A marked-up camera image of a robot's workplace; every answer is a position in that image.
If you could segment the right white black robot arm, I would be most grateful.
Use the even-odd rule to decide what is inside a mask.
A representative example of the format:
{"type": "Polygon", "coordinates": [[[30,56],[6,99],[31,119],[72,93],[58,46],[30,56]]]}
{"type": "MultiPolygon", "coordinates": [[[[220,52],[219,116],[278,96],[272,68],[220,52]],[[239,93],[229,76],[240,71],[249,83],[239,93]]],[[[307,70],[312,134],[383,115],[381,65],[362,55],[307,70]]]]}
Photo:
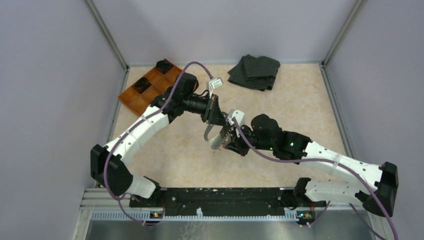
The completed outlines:
{"type": "Polygon", "coordinates": [[[315,168],[336,182],[301,178],[293,200],[299,206],[310,202],[337,202],[362,206],[368,212],[391,218],[399,187],[398,167],[391,162],[367,163],[330,150],[298,132],[282,130],[277,121],[266,114],[244,124],[245,115],[235,110],[226,118],[230,140],[228,150],[245,156],[249,151],[276,163],[293,163],[315,168]]]}

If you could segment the metal key holder plate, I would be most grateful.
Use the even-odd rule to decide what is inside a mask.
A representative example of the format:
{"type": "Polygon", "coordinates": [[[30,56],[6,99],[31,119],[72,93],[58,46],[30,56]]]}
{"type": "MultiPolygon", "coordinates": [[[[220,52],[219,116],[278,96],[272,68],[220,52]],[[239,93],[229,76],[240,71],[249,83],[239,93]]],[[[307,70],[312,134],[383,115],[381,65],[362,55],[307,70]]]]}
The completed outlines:
{"type": "Polygon", "coordinates": [[[217,127],[217,125],[208,124],[204,133],[203,133],[203,139],[208,143],[209,147],[212,150],[220,150],[221,148],[224,148],[232,139],[232,126],[229,124],[226,124],[223,126],[220,131],[213,137],[209,138],[209,133],[212,131],[214,127],[217,127]]]}

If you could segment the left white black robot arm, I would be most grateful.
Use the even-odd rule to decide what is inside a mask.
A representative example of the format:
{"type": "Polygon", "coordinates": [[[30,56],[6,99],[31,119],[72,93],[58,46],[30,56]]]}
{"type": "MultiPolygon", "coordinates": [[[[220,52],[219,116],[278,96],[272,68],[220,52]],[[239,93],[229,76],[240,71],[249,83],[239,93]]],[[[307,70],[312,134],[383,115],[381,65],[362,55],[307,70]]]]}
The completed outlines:
{"type": "Polygon", "coordinates": [[[202,94],[195,93],[198,85],[194,75],[181,73],[174,85],[155,97],[127,130],[104,146],[96,144],[91,149],[91,177],[103,185],[113,198],[120,200],[125,194],[135,195],[149,207],[160,202],[158,183],[147,177],[134,176],[128,167],[150,138],[184,112],[198,114],[202,122],[209,125],[224,127],[227,124],[219,98],[213,94],[214,89],[223,85],[223,80],[220,77],[210,79],[202,94]]]}

